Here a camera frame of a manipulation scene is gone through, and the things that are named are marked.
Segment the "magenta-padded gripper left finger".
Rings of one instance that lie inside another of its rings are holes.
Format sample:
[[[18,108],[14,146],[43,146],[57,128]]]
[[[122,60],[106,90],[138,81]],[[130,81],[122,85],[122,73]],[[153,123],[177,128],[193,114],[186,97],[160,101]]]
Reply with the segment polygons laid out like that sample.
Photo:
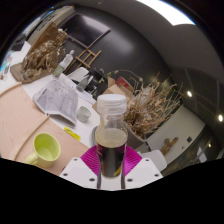
[[[60,177],[84,188],[99,189],[101,175],[96,147],[88,149],[80,158],[73,157]]]

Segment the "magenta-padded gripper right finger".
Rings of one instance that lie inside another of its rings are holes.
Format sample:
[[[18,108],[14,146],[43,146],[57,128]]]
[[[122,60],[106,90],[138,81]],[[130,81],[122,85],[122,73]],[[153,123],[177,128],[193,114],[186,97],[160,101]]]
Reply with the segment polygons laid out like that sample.
[[[122,168],[123,189],[140,188],[161,178],[162,174],[151,158],[143,158],[131,147],[126,147]]]

